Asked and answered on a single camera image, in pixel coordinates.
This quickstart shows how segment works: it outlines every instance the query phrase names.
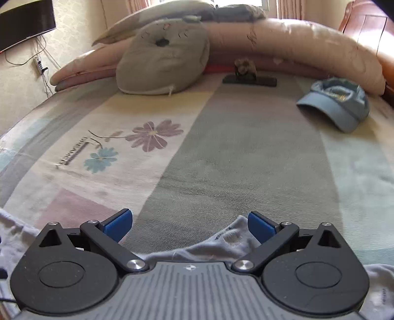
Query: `silver screw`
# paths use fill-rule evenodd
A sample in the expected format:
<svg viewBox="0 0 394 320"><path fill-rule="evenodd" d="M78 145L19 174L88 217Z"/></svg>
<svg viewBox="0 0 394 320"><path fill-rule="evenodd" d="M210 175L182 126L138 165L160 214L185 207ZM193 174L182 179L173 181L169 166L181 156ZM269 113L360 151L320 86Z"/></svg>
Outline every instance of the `silver screw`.
<svg viewBox="0 0 394 320"><path fill-rule="evenodd" d="M250 270L254 266L255 265L253 264L253 262L249 260L238 260L234 262L234 267L238 270Z"/></svg>
<svg viewBox="0 0 394 320"><path fill-rule="evenodd" d="M127 262L127 267L132 270L141 270L145 268L146 263L140 259L133 259Z"/></svg>

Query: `cap brim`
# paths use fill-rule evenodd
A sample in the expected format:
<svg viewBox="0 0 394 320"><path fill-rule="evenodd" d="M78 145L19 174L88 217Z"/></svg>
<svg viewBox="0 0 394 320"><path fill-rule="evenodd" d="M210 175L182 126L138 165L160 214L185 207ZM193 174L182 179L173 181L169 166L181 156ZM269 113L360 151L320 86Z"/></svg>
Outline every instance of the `cap brim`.
<svg viewBox="0 0 394 320"><path fill-rule="evenodd" d="M359 124L359 121L351 116L335 100L318 92L310 92L297 102L297 106L305 105L315 107L325 113L345 133L354 131Z"/></svg>

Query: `blue flower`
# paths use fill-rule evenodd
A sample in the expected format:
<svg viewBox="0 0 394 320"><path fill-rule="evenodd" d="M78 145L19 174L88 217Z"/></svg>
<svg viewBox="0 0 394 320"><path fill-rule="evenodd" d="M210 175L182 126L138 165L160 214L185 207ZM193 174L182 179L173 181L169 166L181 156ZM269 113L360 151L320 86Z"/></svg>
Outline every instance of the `blue flower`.
<svg viewBox="0 0 394 320"><path fill-rule="evenodd" d="M99 171L104 171L106 167L111 165L111 162L117 160L113 156L116 156L118 153L113 150L113 148L103 148L100 149L97 153L91 153L91 159L85 160L84 166L87 167L86 170L91 170L92 173L97 173Z"/></svg>

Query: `patterned wallpaper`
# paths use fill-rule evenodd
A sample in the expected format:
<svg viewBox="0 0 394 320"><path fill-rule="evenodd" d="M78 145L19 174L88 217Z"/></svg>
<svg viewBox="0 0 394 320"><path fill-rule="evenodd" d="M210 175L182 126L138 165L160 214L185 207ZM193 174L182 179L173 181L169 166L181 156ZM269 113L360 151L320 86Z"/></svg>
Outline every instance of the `patterned wallpaper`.
<svg viewBox="0 0 394 320"><path fill-rule="evenodd" d="M105 17L100 0L53 0L53 5L57 29L44 36L47 50L63 66L91 50L93 40L106 29ZM33 41L8 50L7 59L13 63L25 62L34 54ZM43 66L49 67L50 77L56 71L55 64L44 52L41 59ZM0 54L0 136L45 99L44 84L35 62L12 66Z"/></svg>

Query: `patchwork patterned bedding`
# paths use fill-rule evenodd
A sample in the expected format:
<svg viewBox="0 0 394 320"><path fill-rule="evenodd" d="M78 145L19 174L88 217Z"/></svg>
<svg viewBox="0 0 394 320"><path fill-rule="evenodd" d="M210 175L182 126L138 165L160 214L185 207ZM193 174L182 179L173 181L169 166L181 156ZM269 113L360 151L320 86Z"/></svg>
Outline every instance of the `patchwork patterned bedding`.
<svg viewBox="0 0 394 320"><path fill-rule="evenodd" d="M0 139L0 207L26 224L77 227L130 208L137 253L202 241L258 210L303 228L329 221L365 264L394 264L393 112L343 134L296 101L313 80L125 95L113 78L58 93Z"/></svg>

